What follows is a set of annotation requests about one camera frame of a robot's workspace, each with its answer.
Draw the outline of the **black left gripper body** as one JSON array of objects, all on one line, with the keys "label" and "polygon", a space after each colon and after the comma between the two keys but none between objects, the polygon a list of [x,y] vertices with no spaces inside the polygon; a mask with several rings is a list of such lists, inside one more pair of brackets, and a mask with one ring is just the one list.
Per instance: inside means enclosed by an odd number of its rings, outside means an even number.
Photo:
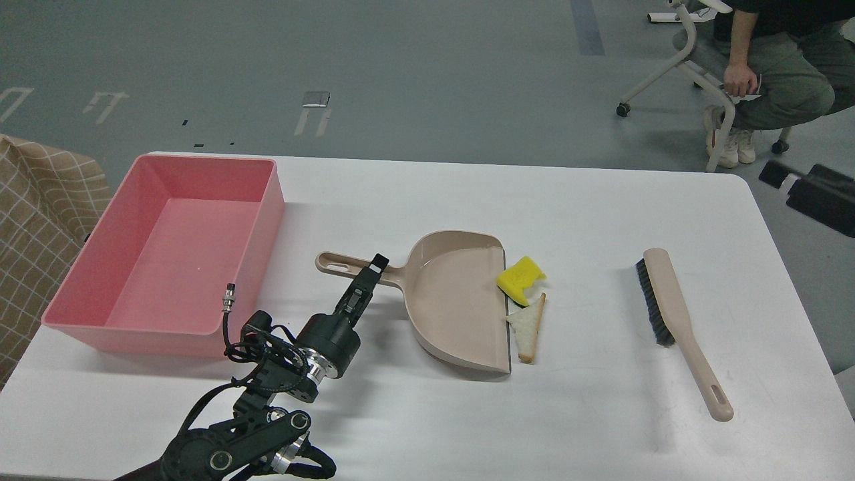
[{"label": "black left gripper body", "polygon": [[309,348],[327,360],[338,379],[351,365],[361,340],[355,332],[355,322],[342,314],[314,314],[296,337],[297,345]]}]

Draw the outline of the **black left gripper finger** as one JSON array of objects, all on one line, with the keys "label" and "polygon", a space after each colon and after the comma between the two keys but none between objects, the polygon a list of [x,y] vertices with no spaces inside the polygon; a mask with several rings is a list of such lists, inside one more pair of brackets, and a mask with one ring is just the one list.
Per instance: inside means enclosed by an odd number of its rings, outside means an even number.
[{"label": "black left gripper finger", "polygon": [[355,328],[360,318],[363,316],[364,311],[373,298],[376,286],[376,284],[351,284],[351,286],[348,286],[348,289],[345,290],[344,319],[351,328]]},{"label": "black left gripper finger", "polygon": [[373,260],[351,281],[334,307],[333,316],[340,319],[360,319],[373,297],[373,290],[379,284],[388,262],[388,258],[375,255]]}]

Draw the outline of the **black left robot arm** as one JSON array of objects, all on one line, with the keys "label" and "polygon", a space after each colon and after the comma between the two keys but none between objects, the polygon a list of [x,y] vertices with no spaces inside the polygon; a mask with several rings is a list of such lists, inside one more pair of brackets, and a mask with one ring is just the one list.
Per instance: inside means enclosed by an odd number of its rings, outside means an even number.
[{"label": "black left robot arm", "polygon": [[274,406],[285,393],[299,401],[317,399],[326,378],[342,377],[361,340],[355,325],[381,282],[388,260],[375,255],[361,268],[330,314],[313,315],[298,335],[258,310],[243,325],[238,341],[229,337],[234,285],[223,298],[224,353],[235,363],[251,363],[242,378],[205,393],[190,409],[164,453],[125,480],[248,480],[276,474],[329,479],[334,461],[309,440],[312,420],[303,410]]}]

